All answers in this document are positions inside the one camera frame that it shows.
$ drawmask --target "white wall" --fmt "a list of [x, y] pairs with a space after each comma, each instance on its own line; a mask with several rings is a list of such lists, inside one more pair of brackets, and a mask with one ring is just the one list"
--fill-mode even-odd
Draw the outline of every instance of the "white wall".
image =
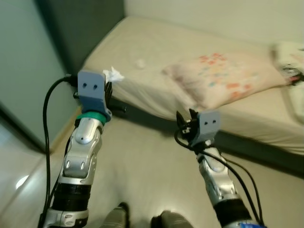
[[259, 43], [303, 41], [303, 0], [125, 0], [127, 15]]
[[[41, 142], [45, 95], [64, 75], [34, 0], [0, 0], [0, 104]], [[50, 141], [76, 108], [69, 86], [56, 88], [47, 109]]]

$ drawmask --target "floral pillowcase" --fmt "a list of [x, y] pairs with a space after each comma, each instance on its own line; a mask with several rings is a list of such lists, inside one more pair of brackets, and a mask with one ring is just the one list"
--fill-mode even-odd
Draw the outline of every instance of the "floral pillowcase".
[[204, 109], [286, 85], [270, 60], [244, 53], [205, 55], [170, 65], [163, 73]]

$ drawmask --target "beige bed sheet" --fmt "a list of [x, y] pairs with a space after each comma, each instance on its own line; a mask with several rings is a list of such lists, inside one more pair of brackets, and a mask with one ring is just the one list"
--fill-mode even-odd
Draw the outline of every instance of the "beige bed sheet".
[[[84, 69], [113, 66], [125, 76], [113, 96], [155, 116], [186, 114], [161, 70], [168, 64], [210, 52], [247, 51], [267, 56], [262, 45], [231, 41], [201, 31], [140, 17], [127, 17], [95, 48]], [[222, 130], [304, 154], [304, 128], [288, 113], [279, 88], [221, 107]]]

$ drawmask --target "tissue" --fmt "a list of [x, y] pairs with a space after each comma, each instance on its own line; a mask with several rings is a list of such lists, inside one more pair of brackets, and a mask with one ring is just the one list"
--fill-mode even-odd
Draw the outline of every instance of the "tissue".
[[122, 76], [119, 71], [115, 70], [114, 67], [112, 67], [111, 70], [103, 70], [103, 73], [105, 75], [105, 82], [120, 82], [124, 79], [124, 76]]

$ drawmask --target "beige floor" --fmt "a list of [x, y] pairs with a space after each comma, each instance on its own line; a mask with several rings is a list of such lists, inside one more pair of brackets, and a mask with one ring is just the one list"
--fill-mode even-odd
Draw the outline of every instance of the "beige floor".
[[0, 215], [43, 159], [0, 117]]
[[[64, 144], [51, 158], [53, 180], [61, 166]], [[302, 179], [227, 157], [246, 166], [254, 176], [269, 228], [303, 227]], [[243, 173], [242, 176], [252, 189], [248, 178]], [[44, 194], [45, 164], [42, 162], [2, 212], [0, 227], [36, 227]], [[103, 147], [98, 154], [87, 227], [100, 227], [107, 213], [121, 201], [131, 207], [132, 227], [149, 227], [151, 217], [164, 209], [180, 212], [195, 228], [220, 227], [194, 154], [159, 131], [114, 118], [105, 127]]]

